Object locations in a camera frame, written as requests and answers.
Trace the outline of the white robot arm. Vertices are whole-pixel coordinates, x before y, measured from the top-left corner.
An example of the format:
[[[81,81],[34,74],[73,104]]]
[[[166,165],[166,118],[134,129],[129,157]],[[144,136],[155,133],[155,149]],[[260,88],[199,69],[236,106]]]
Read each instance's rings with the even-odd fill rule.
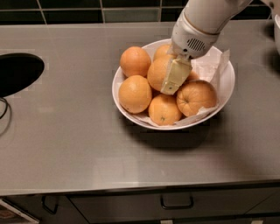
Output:
[[[173,95],[192,71],[191,60],[207,54],[228,21],[252,0],[189,0],[171,35],[170,52],[177,58],[168,63],[160,92]]]

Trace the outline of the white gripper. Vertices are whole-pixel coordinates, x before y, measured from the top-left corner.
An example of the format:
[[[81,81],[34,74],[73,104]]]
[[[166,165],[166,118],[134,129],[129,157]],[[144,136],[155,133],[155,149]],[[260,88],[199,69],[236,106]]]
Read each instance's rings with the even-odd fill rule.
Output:
[[[205,55],[219,37],[220,16],[217,10],[185,7],[171,35],[172,50],[178,56],[168,62],[160,92],[174,95],[193,70],[191,59]]]

